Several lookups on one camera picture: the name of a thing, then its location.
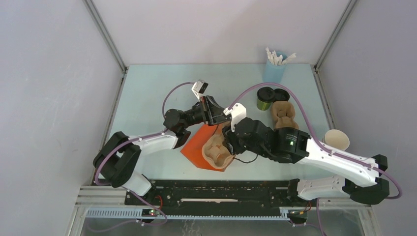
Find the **orange paper bag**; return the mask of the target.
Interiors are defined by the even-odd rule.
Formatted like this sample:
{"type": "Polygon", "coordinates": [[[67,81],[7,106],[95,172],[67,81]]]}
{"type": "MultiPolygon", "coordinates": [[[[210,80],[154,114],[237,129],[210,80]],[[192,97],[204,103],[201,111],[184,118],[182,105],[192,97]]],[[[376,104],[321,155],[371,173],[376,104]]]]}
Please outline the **orange paper bag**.
{"type": "MultiPolygon", "coordinates": [[[[217,125],[203,125],[180,151],[182,155],[185,156],[197,168],[215,171],[214,168],[212,168],[208,164],[208,162],[203,158],[202,147],[205,144],[205,142],[210,138],[211,134],[214,132],[216,127],[217,125]]],[[[251,161],[243,161],[239,158],[236,158],[236,156],[233,159],[233,161],[234,160],[244,164],[249,164],[255,161],[255,159],[251,161]]]]}

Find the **black coffee cup lid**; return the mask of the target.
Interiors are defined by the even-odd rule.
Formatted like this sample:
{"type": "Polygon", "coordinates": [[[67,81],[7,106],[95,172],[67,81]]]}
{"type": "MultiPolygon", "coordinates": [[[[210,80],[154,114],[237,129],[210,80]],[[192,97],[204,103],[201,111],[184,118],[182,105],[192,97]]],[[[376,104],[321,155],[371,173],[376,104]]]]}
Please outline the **black coffee cup lid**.
{"type": "Polygon", "coordinates": [[[256,95],[259,101],[265,103],[273,102],[275,99],[275,91],[270,87],[262,87],[258,89],[256,95]]]}

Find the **green paper coffee cup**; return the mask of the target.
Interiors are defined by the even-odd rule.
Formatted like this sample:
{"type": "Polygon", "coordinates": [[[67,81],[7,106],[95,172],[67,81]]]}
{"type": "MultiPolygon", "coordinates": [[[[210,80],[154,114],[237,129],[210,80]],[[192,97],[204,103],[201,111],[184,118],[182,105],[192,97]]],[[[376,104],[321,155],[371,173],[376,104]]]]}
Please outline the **green paper coffee cup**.
{"type": "Polygon", "coordinates": [[[266,111],[270,108],[271,104],[273,103],[274,99],[260,99],[257,98],[256,107],[260,111],[266,111]]]}

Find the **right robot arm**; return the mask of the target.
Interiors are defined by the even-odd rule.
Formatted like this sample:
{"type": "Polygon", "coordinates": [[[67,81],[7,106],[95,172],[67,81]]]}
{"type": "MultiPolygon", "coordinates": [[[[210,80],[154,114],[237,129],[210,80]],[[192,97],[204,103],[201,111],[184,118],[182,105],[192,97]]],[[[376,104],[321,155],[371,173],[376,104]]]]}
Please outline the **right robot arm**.
{"type": "Polygon", "coordinates": [[[227,125],[222,134],[223,145],[231,154],[250,151],[281,164],[301,164],[332,172],[332,176],[316,180],[290,180],[286,199],[291,205],[317,198],[350,198],[376,205],[390,194],[389,181],[379,173],[387,169],[387,158],[383,155],[366,159],[315,142],[298,129],[271,129],[251,118],[227,125]]]}

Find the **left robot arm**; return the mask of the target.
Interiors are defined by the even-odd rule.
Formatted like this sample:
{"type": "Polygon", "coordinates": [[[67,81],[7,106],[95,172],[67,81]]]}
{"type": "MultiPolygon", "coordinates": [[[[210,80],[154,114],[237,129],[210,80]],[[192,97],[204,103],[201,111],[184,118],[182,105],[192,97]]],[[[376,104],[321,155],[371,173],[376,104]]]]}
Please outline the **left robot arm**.
{"type": "Polygon", "coordinates": [[[219,106],[212,96],[203,96],[191,109],[169,109],[164,115],[164,130],[145,136],[128,136],[119,131],[105,143],[93,160],[97,185],[123,187],[136,193],[144,205],[155,200],[151,181],[136,170],[141,155],[176,149],[190,137],[188,127],[204,123],[218,125],[232,120],[232,110],[219,106]]]}

